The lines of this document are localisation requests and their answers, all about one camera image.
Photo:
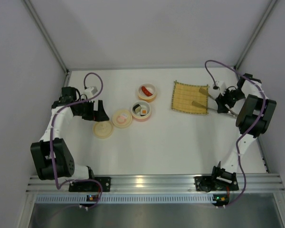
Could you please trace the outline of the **metal tongs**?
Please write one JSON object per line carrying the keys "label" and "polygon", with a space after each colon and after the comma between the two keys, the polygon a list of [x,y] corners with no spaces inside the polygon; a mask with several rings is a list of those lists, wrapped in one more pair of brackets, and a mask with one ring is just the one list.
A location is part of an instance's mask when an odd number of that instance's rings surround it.
{"label": "metal tongs", "polygon": [[202,105],[202,104],[198,103],[197,101],[192,101],[191,104],[192,104],[194,107],[197,107],[197,108],[205,108],[205,109],[207,109],[207,110],[215,111],[215,112],[217,112],[218,114],[226,114],[226,115],[232,116],[232,117],[234,117],[234,118],[235,118],[235,117],[238,117],[238,114],[235,113],[235,112],[233,112],[230,108],[228,108],[228,107],[226,107],[226,106],[225,106],[225,107],[220,107],[219,104],[218,104],[218,102],[217,102],[217,100],[216,100],[216,98],[214,98],[212,95],[210,95],[209,92],[208,92],[206,89],[200,88],[200,89],[199,89],[199,92],[200,92],[202,95],[205,95],[205,96],[211,98],[213,101],[215,101],[215,102],[217,103],[217,109],[209,108],[208,106]]}

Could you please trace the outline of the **sushi roll green centre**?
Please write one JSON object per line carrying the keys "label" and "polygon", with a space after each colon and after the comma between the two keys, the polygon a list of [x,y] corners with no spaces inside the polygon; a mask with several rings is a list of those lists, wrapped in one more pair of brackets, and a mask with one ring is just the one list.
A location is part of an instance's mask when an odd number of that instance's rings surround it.
{"label": "sushi roll green centre", "polygon": [[136,104],[136,105],[133,106],[133,112],[135,114],[139,113],[141,111],[141,109],[142,109],[142,107],[141,107],[140,104]]}

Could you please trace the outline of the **sushi roll orange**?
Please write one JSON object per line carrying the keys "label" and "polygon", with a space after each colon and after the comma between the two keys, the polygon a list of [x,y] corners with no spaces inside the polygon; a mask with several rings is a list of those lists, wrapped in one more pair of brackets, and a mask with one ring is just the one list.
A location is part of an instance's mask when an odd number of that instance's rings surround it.
{"label": "sushi roll orange", "polygon": [[146,116],[147,114],[148,114],[148,110],[147,110],[147,109],[142,108],[142,109],[140,110],[140,116]]}

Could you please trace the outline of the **red sausage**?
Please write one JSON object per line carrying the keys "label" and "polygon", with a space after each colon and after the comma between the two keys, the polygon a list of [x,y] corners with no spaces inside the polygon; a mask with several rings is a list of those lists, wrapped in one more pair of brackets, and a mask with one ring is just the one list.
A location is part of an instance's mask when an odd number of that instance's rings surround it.
{"label": "red sausage", "polygon": [[152,96],[152,93],[151,93],[145,86],[142,86],[142,92],[143,92],[146,96]]}

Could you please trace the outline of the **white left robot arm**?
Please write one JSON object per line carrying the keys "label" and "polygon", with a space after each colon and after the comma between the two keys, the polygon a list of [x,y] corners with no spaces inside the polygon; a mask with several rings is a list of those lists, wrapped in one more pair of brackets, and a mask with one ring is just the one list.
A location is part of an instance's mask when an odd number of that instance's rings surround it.
{"label": "white left robot arm", "polygon": [[75,164],[63,137],[75,116],[95,122],[108,121],[109,117],[104,110],[102,100],[98,100],[98,108],[95,110],[94,101],[85,101],[80,97],[78,89],[63,87],[62,95],[51,106],[51,118],[45,133],[38,142],[31,144],[31,155],[41,180],[54,180],[54,171],[57,172],[57,178],[79,180],[94,178],[89,166]]}

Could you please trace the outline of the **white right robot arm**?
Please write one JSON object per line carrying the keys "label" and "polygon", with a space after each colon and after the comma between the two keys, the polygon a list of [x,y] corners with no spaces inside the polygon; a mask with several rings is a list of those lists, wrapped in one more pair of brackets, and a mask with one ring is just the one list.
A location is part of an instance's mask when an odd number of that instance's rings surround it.
{"label": "white right robot arm", "polygon": [[238,190],[236,173],[241,158],[250,145],[264,134],[276,108],[276,101],[268,99],[261,89],[262,82],[245,73],[234,89],[224,82],[216,82],[214,89],[219,95],[214,99],[219,114],[232,114],[236,117],[237,140],[225,158],[214,166],[211,181],[216,189]]}

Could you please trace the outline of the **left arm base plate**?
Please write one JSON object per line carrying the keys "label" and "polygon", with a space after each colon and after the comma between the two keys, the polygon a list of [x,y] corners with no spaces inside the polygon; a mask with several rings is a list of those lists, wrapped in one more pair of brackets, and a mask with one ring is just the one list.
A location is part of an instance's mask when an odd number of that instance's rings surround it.
{"label": "left arm base plate", "polygon": [[92,180],[76,180],[69,184],[69,192],[110,192],[110,177],[95,177]]}

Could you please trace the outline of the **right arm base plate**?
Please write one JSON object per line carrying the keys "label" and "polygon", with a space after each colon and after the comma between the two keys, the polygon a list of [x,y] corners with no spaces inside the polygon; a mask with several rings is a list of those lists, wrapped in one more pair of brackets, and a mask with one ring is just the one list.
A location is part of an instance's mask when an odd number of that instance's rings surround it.
{"label": "right arm base plate", "polygon": [[210,175],[197,176],[194,178],[197,191],[237,191],[239,190],[236,176],[227,179],[221,176],[213,177]]}

